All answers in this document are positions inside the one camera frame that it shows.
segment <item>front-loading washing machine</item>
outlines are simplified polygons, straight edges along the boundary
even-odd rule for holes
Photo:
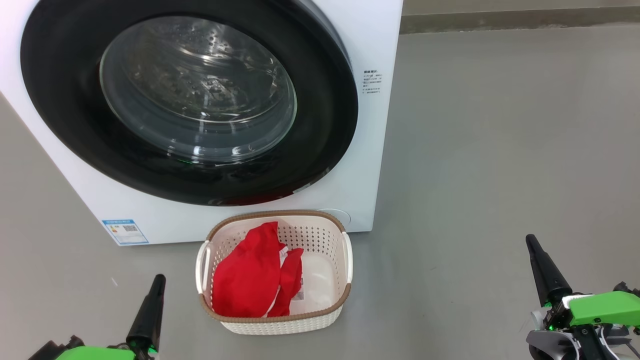
[[[373,225],[402,0],[25,0],[0,91],[119,245]]]

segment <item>white handle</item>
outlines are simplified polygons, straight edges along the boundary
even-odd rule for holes
[[[344,243],[347,245],[345,249],[347,252],[345,264],[347,268],[347,283],[351,284],[351,280],[353,279],[353,251],[351,250],[351,240],[349,239],[349,235],[344,231],[342,232],[342,237],[344,237]]]
[[[211,249],[207,246],[209,244],[208,241],[205,241],[200,246],[200,250],[198,250],[198,257],[196,258],[196,289],[198,289],[198,294],[203,293],[203,289],[207,287],[204,283],[206,279],[203,279],[203,272],[206,274],[207,269],[209,268],[209,262],[211,260]],[[207,253],[204,267],[202,267],[202,258],[204,253]]]

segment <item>washing machine drum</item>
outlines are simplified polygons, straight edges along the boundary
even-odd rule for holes
[[[295,1],[41,0],[21,47],[51,131],[104,175],[207,205],[279,199],[349,147],[335,31]]]

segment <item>laundry basket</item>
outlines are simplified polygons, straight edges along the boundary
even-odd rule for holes
[[[211,306],[213,272],[247,232],[265,222],[278,222],[278,237],[289,249],[301,247],[302,288],[292,299],[289,316],[232,318]],[[227,329],[246,335],[281,335],[331,325],[351,291],[353,255],[342,224],[321,211],[267,211],[228,218],[211,230],[198,251],[196,287],[207,313]]]

